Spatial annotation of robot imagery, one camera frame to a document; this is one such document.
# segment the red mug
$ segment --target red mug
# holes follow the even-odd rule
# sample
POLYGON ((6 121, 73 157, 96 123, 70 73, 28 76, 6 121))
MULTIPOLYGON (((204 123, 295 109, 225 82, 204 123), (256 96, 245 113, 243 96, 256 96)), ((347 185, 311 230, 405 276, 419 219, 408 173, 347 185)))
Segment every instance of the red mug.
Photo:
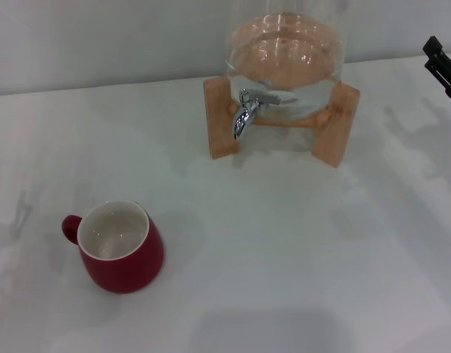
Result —
POLYGON ((62 231, 78 245, 88 273, 105 290, 134 292, 148 285, 162 268, 160 233, 136 202, 106 202, 83 219, 69 215, 62 231))

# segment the wooden leg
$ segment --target wooden leg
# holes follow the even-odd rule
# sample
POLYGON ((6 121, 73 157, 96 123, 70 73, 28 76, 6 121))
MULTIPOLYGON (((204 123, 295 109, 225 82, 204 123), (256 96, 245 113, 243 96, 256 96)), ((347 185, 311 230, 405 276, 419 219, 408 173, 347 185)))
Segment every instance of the wooden leg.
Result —
POLYGON ((343 160, 360 95, 359 90, 339 83, 328 107, 330 119, 323 127, 313 130, 313 155, 332 167, 337 168, 343 160))
POLYGON ((204 82, 205 112, 209 132, 209 150, 213 159, 239 153, 240 143, 232 136, 233 115, 230 81, 226 76, 204 82))

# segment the glass beverage dispenser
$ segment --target glass beverage dispenser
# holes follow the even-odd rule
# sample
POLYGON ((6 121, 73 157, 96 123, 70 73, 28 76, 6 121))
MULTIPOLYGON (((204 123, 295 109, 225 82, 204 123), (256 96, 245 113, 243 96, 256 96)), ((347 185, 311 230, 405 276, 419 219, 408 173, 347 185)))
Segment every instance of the glass beverage dispenser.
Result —
POLYGON ((349 0, 233 0, 227 50, 235 139, 255 116, 301 120, 340 80, 349 0))

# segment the white table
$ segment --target white table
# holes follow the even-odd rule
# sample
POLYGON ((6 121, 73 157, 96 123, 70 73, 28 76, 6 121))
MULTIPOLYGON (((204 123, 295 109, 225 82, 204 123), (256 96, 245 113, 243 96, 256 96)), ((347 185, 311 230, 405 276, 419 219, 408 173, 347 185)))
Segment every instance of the white table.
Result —
POLYGON ((337 170, 298 129, 211 160, 203 79, 0 97, 0 352, 450 353, 451 101, 425 61, 345 66, 337 170), (60 231, 114 199, 167 251, 124 296, 60 231))

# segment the water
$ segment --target water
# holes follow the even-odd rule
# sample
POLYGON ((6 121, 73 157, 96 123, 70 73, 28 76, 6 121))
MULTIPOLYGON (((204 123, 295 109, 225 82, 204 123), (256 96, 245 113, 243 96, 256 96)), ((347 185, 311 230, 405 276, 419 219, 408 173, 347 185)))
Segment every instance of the water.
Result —
POLYGON ((102 259, 129 254, 145 238, 145 218, 134 212, 119 210, 93 222, 83 238, 86 251, 102 259))
POLYGON ((301 119, 325 108, 341 73, 334 31, 293 13, 268 15, 234 32, 227 64, 232 97, 249 88, 277 94, 267 118, 301 119))

